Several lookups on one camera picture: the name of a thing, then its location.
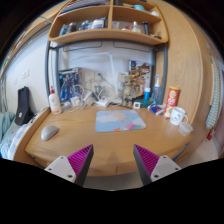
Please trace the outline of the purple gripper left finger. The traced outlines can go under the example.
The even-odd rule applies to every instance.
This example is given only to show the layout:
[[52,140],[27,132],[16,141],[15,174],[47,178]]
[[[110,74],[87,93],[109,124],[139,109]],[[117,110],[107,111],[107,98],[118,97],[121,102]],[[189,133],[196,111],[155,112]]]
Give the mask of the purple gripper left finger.
[[93,154],[93,145],[90,144],[68,157],[59,156],[45,170],[76,185],[83,186]]

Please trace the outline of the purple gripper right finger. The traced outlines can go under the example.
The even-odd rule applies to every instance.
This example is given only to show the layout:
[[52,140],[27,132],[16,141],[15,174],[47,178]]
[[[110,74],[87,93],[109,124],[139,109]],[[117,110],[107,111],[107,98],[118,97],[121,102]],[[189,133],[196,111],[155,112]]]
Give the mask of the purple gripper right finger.
[[133,155],[143,185],[148,185],[180,170],[180,167],[168,156],[158,156],[139,145],[134,145]]

